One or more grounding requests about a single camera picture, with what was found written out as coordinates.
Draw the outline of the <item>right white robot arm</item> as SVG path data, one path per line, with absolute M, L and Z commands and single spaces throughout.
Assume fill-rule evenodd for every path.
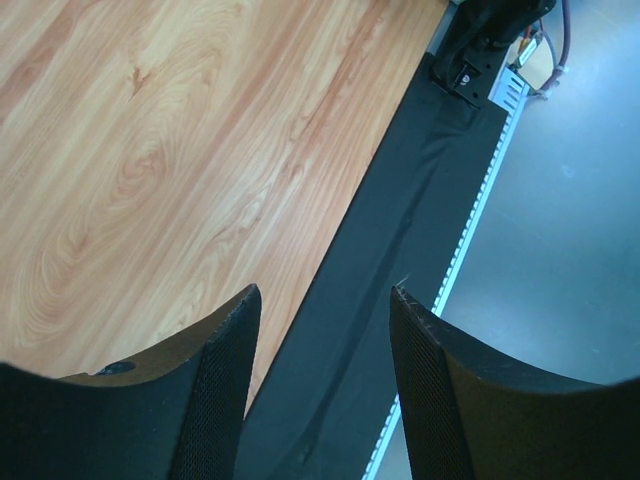
M 431 78 L 472 107 L 483 107 L 508 49 L 555 5 L 539 0 L 462 2 L 431 64 Z

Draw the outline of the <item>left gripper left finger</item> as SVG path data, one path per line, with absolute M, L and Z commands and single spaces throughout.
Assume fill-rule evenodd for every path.
M 204 319 L 96 374 L 1 366 L 5 479 L 229 479 L 262 299 L 249 285 Z

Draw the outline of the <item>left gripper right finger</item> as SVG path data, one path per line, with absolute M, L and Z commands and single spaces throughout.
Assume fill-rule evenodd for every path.
M 580 381 L 515 359 L 390 294 L 390 341 L 416 479 L 635 479 L 639 382 Z

